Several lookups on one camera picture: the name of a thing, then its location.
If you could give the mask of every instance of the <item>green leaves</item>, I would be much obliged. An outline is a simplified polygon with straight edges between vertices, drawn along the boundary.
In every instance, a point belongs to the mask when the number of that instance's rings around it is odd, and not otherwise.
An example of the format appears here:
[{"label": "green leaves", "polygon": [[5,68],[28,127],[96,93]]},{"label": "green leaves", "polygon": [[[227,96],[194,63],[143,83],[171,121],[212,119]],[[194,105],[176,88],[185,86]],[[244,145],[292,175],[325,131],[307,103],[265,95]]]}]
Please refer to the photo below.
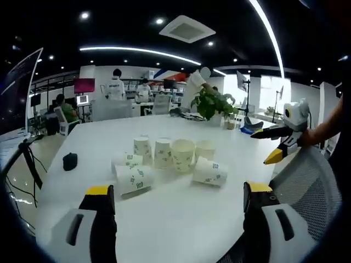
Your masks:
[{"label": "green leaves", "polygon": [[207,120],[210,120],[213,115],[218,112],[218,114],[223,114],[224,116],[229,116],[230,114],[237,114],[238,109],[233,107],[235,99],[230,94],[210,94],[206,92],[206,89],[202,89],[199,92],[199,96],[196,96],[191,102],[191,107],[193,105],[197,106],[197,112]]}]

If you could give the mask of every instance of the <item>window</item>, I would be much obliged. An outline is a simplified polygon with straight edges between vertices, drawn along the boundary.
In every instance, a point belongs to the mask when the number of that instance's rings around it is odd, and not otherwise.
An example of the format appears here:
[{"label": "window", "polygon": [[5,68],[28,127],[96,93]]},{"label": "window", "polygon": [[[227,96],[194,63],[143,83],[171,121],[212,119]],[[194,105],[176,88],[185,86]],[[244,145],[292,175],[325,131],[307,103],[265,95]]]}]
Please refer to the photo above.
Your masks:
[{"label": "window", "polygon": [[[250,79],[250,75],[244,75],[246,79]],[[247,93],[237,87],[236,75],[226,75],[224,77],[223,94],[229,93],[235,99],[235,105],[241,106]]]},{"label": "window", "polygon": [[280,94],[278,93],[278,100],[276,104],[276,111],[283,113],[284,104],[291,102],[291,82],[290,79],[282,81],[280,77],[262,76],[261,77],[261,94],[259,97],[259,108],[266,110],[268,107],[274,107],[275,98],[277,93],[280,92],[282,86],[283,93],[280,100]]}]

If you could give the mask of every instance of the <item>red screen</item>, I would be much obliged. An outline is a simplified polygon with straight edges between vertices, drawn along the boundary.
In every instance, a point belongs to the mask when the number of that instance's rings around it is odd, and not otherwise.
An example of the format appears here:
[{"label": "red screen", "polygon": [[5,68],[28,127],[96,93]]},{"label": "red screen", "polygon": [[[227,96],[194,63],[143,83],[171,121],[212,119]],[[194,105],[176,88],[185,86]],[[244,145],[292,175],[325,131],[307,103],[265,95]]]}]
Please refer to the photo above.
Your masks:
[{"label": "red screen", "polygon": [[95,78],[78,78],[75,80],[75,93],[94,92]]}]

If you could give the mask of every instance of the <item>upside-down paper cup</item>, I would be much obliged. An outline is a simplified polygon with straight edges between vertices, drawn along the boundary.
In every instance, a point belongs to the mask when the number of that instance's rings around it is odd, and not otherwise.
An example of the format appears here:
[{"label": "upside-down paper cup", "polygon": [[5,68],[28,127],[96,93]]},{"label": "upside-down paper cup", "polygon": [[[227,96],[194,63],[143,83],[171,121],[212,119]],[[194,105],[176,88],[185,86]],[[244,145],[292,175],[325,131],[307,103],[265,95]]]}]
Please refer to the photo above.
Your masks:
[{"label": "upside-down paper cup", "polygon": [[200,156],[195,166],[193,181],[222,186],[226,182],[227,176],[228,167],[226,165],[209,161]]},{"label": "upside-down paper cup", "polygon": [[212,161],[214,157],[214,152],[215,152],[215,149],[212,146],[212,143],[210,141],[207,141],[207,140],[198,141],[196,143],[196,149],[195,149],[195,162],[197,162],[197,159],[199,158],[199,156],[206,158],[209,161]]},{"label": "upside-down paper cup", "polygon": [[171,140],[160,138],[155,143],[155,168],[166,169],[173,164]]},{"label": "upside-down paper cup", "polygon": [[134,138],[134,154],[143,156],[143,165],[152,165],[152,149],[149,137]]},{"label": "upside-down paper cup", "polygon": [[195,144],[189,140],[176,140],[171,146],[175,169],[180,173],[190,170],[191,161],[195,151]]},{"label": "upside-down paper cup", "polygon": [[111,159],[111,170],[115,174],[116,173],[116,165],[117,166],[136,166],[143,164],[143,156],[140,155],[129,155],[127,153],[117,153]]},{"label": "upside-down paper cup", "polygon": [[117,187],[121,195],[149,187],[154,182],[149,166],[116,166],[116,171]]}]

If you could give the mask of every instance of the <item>green shirt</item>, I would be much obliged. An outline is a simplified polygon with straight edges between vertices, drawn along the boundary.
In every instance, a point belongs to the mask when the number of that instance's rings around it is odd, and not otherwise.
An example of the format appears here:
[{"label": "green shirt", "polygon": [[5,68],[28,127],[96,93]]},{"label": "green shirt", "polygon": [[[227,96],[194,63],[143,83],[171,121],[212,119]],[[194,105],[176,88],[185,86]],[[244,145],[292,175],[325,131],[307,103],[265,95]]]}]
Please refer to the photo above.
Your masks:
[{"label": "green shirt", "polygon": [[71,104],[62,103],[61,109],[62,109],[68,123],[79,120],[78,117],[73,116],[73,108],[72,108]]}]

